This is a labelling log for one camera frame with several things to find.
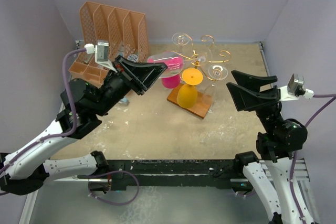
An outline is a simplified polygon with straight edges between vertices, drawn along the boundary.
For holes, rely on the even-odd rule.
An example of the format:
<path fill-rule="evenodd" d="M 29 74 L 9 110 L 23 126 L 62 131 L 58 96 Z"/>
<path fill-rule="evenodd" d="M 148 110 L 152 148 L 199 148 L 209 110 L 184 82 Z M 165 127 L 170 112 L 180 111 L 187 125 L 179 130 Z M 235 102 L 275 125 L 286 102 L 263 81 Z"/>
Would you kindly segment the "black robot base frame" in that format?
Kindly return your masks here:
<path fill-rule="evenodd" d="M 107 171 L 132 173 L 141 187 L 215 187 L 252 191 L 234 159 L 108 160 Z"/>

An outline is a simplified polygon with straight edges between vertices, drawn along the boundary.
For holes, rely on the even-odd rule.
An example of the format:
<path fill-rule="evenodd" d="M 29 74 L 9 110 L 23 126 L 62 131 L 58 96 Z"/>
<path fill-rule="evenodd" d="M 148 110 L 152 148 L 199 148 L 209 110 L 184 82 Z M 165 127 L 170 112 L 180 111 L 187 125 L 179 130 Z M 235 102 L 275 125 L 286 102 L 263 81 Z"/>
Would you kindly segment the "pink plastic wine glass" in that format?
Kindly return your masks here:
<path fill-rule="evenodd" d="M 151 56 L 148 63 L 164 63 L 167 69 L 160 75 L 162 85 L 168 89 L 174 89 L 180 84 L 180 73 L 183 69 L 184 61 L 180 56 L 158 58 Z"/>

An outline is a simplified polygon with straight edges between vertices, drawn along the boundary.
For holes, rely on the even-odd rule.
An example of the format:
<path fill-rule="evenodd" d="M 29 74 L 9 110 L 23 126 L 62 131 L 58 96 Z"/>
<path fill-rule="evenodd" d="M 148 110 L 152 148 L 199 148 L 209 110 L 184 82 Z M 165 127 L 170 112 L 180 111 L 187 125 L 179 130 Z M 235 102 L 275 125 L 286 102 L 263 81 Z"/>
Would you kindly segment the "clear wine glass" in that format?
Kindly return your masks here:
<path fill-rule="evenodd" d="M 193 63 L 204 63 L 205 61 L 205 55 L 184 57 L 180 53 L 172 51 L 152 55 L 147 59 L 148 63 L 164 63 L 167 66 L 167 69 L 160 75 L 160 79 L 179 75 L 186 66 Z"/>
<path fill-rule="evenodd" d="M 178 52 L 182 52 L 182 47 L 186 46 L 190 42 L 190 37 L 186 33 L 175 33 L 172 36 L 172 41 L 178 46 Z"/>

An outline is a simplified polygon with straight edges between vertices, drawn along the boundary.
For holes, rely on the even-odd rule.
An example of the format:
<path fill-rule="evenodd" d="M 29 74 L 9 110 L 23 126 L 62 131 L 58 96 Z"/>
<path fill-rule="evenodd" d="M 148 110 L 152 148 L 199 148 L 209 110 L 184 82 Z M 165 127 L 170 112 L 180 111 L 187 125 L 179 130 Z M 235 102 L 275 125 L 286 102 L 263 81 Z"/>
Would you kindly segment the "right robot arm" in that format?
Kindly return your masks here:
<path fill-rule="evenodd" d="M 252 184 L 269 223 L 314 223 L 294 174 L 295 152 L 302 149 L 308 131 L 299 121 L 281 115 L 284 101 L 311 99 L 314 92 L 305 88 L 304 79 L 296 74 L 288 85 L 264 91 L 260 88 L 277 82 L 276 76 L 258 77 L 237 70 L 232 76 L 236 82 L 226 85 L 237 111 L 255 112 L 265 129 L 256 141 L 262 159 L 254 152 L 237 154 L 234 173 Z"/>

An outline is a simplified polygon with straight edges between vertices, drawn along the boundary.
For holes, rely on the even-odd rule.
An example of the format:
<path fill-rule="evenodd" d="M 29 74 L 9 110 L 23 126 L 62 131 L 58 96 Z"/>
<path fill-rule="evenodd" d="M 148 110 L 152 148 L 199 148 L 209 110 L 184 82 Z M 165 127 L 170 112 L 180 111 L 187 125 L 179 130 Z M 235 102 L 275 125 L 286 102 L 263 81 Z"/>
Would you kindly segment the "yellow plastic wine glass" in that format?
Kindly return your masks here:
<path fill-rule="evenodd" d="M 196 86 L 203 81 L 203 75 L 196 68 L 187 68 L 182 73 L 182 79 L 185 84 L 180 87 L 176 100 L 180 107 L 188 109 L 196 104 L 198 96 Z"/>

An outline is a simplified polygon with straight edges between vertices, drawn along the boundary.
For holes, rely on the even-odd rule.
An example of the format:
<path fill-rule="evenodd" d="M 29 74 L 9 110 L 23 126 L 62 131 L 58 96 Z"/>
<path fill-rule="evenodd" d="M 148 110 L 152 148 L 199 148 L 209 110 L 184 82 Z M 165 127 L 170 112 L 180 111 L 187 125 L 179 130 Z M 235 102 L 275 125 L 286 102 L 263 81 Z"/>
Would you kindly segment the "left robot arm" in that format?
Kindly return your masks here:
<path fill-rule="evenodd" d="M 52 160 L 62 148 L 84 138 L 102 122 L 127 93 L 143 95 L 167 69 L 164 63 L 132 62 L 118 56 L 114 70 L 96 87 L 82 79 L 68 83 L 72 98 L 61 94 L 65 105 L 54 121 L 39 136 L 21 149 L 1 153 L 1 193 L 27 195 L 45 183 L 71 176 L 104 177 L 109 165 L 103 152 L 93 151 L 73 159 Z"/>

